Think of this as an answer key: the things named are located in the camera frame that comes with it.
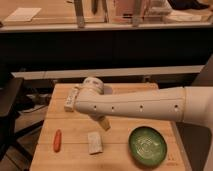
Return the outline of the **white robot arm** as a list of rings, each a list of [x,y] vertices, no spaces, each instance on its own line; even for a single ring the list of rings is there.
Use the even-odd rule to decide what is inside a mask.
[[[105,94],[94,77],[83,81],[74,109],[96,119],[103,116],[168,120],[207,127],[211,145],[204,171],[213,169],[213,87],[173,87],[124,94]]]

